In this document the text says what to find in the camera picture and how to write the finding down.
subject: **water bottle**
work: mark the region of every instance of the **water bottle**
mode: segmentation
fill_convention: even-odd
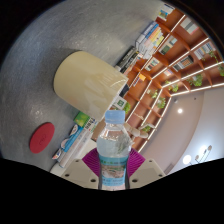
[[[105,122],[106,126],[97,138],[102,180],[100,189],[125,190],[126,163],[132,145],[123,125],[125,111],[106,111]]]

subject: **bottle cap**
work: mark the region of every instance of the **bottle cap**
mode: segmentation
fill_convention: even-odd
[[[105,122],[109,124],[123,124],[125,121],[124,110],[107,110],[105,113]]]

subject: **cream cylinder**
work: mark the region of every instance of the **cream cylinder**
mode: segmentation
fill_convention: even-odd
[[[83,113],[101,121],[128,78],[84,51],[69,55],[54,78],[56,94]]]

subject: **wooden shelf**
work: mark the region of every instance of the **wooden shelf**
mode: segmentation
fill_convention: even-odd
[[[186,90],[188,90],[188,88],[185,87],[184,83],[183,82],[177,82],[177,83],[174,83],[174,84],[171,84],[171,85],[175,85],[177,84],[178,85],[178,90],[177,92],[173,92],[172,90],[169,90],[169,87],[170,86],[166,86],[164,89],[166,89],[170,94],[174,94],[174,93],[181,93],[181,92],[185,92]]]
[[[146,77],[144,82],[138,82],[135,87],[132,86],[129,89],[128,94],[126,94],[124,97],[131,105],[131,110],[126,115],[126,119],[130,116],[130,114],[132,114],[128,120],[128,123],[132,127],[138,128],[143,122],[143,120],[138,116],[136,116],[135,113],[138,114],[139,116],[142,116],[144,119],[147,117],[145,122],[149,122],[156,126],[158,122],[161,121],[161,119],[163,119],[164,112],[167,111],[167,108],[169,106],[168,102],[171,99],[172,95],[174,95],[175,93],[184,94],[187,91],[189,92],[202,91],[204,90],[203,89],[204,87],[212,86],[211,88],[213,88],[213,85],[218,85],[220,83],[224,84],[224,77],[220,76],[217,65],[209,69],[206,69],[209,66],[216,64],[216,60],[214,58],[211,58],[209,55],[205,56],[205,61],[198,60],[197,56],[194,54],[194,51],[197,50],[199,47],[201,47],[202,45],[206,44],[209,41],[213,43],[213,41],[207,39],[208,37],[198,24],[196,25],[198,25],[199,29],[195,31],[192,35],[190,35],[183,27],[180,26],[180,24],[187,18],[187,16],[183,18],[183,15],[184,14],[181,11],[175,9],[170,15],[168,15],[166,21],[157,17],[156,22],[159,24],[161,31],[163,32],[163,36],[165,38],[167,37],[168,39],[169,36],[172,35],[177,39],[177,42],[165,55],[162,55],[158,51],[158,49],[160,49],[161,46],[167,40],[164,38],[164,41],[162,41],[162,43],[159,45],[157,51],[152,55],[152,57],[158,59],[160,63],[155,67],[153,67],[151,71],[147,71],[145,69],[145,65],[150,59],[149,60],[141,59],[136,62],[132,70],[127,75],[127,77],[129,78],[128,85],[132,84],[139,74],[142,74]],[[218,61],[222,61],[222,58],[219,55],[218,51],[216,50],[214,52],[218,58]],[[179,70],[178,72],[175,71],[172,66],[175,65],[179,60],[182,60],[183,58],[187,57],[188,55],[191,55],[193,57],[194,63],[187,66],[184,69]],[[173,72],[173,74],[170,76],[166,76],[164,74],[165,69],[170,69]],[[194,86],[194,85],[191,86],[186,81],[186,79],[190,78],[187,77],[188,75],[194,76],[200,73],[203,75],[202,86]],[[169,91],[168,90],[169,86],[165,86],[166,80],[170,82],[178,81],[174,83],[178,85],[178,91],[177,92],[172,92],[172,90]],[[151,96],[146,93],[146,90],[148,89],[151,89],[153,91],[158,90],[158,94],[160,94],[161,92],[159,97],[165,97],[166,99],[166,105],[164,108],[160,109],[157,107],[156,104],[159,97],[157,96],[156,99],[152,99]],[[146,139],[136,138],[133,147],[136,150],[139,150],[146,141],[147,141]]]
[[[191,90],[200,89],[200,88],[208,87],[208,86],[210,86],[210,83],[209,83],[209,81],[206,79],[206,77],[203,76],[202,85],[201,85],[201,86],[194,86],[194,85],[192,85],[192,86],[191,86]]]
[[[169,64],[167,66],[169,66],[171,62],[175,61],[185,53],[187,53],[187,50],[179,40],[176,41],[173,47],[169,51],[167,51],[165,55],[162,55],[159,52],[159,54],[161,54],[167,61],[169,61]]]
[[[190,48],[193,48],[207,38],[200,28],[190,35],[180,24],[175,28],[175,33],[182,37]]]
[[[167,20],[164,21],[157,17],[156,22],[164,25],[169,29],[170,31],[173,29],[173,27],[176,25],[176,23],[182,18],[184,14],[180,12],[177,9],[174,9],[173,12],[167,16]]]
[[[136,76],[138,75],[137,72],[135,71],[130,71],[127,75],[127,78],[128,78],[128,86],[130,86],[132,84],[132,82],[134,81],[134,79],[136,78]]]
[[[181,77],[185,78],[186,76],[191,75],[191,74],[193,74],[195,72],[198,72],[200,70],[202,70],[200,65],[197,62],[194,62],[193,64],[191,64],[191,65],[187,66],[186,68],[180,70]]]
[[[145,79],[145,81],[139,80],[135,86],[132,86],[129,89],[128,93],[131,94],[132,97],[136,97],[136,100],[140,99],[145,89],[147,88],[148,84],[149,80],[147,79]]]

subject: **red circle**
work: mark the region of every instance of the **red circle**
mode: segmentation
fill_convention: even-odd
[[[54,125],[52,123],[45,123],[41,125],[32,135],[30,139],[30,150],[33,153],[43,151],[50,143],[54,135]]]

